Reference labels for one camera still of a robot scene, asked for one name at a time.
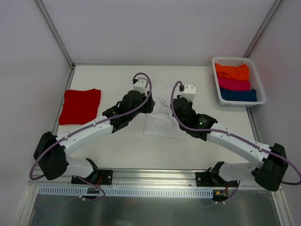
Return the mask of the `white t shirt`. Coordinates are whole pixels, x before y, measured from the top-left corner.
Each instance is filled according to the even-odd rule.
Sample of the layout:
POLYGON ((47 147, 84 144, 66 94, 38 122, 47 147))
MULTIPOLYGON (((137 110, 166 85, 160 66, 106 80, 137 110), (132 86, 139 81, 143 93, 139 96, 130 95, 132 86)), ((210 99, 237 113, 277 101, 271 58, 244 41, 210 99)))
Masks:
POLYGON ((182 139, 183 131, 172 116, 170 97, 173 85, 156 80, 152 87, 152 98, 155 102, 152 113, 147 114, 144 124, 144 135, 182 139))

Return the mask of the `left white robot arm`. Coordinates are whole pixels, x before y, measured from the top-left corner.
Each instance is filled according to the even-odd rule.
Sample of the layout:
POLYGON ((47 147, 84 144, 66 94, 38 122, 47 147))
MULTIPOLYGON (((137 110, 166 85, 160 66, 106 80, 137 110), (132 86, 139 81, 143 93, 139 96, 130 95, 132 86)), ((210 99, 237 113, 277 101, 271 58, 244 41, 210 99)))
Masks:
POLYGON ((96 138, 113 134, 129 125, 138 114, 151 113, 155 102, 151 91, 142 94, 131 90, 117 104, 77 130, 61 135, 44 133, 33 154, 34 164, 30 170, 30 179, 34 177, 36 166, 42 171, 42 177, 54 180, 61 176, 71 176, 73 184, 96 184, 101 181, 103 173, 89 158, 77 159, 70 155, 96 138))

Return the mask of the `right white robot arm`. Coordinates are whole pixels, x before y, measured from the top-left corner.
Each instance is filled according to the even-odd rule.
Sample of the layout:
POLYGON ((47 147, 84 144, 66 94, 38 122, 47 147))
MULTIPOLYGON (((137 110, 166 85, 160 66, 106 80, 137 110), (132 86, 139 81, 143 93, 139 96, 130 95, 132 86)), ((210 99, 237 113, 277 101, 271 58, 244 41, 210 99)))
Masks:
POLYGON ((220 145, 247 160, 246 163, 219 161, 207 177, 215 186, 226 182, 255 181, 269 191, 277 191, 288 168, 285 149, 240 137, 206 114, 198 114, 192 102, 180 97, 172 100, 173 116, 179 128, 193 138, 220 145))

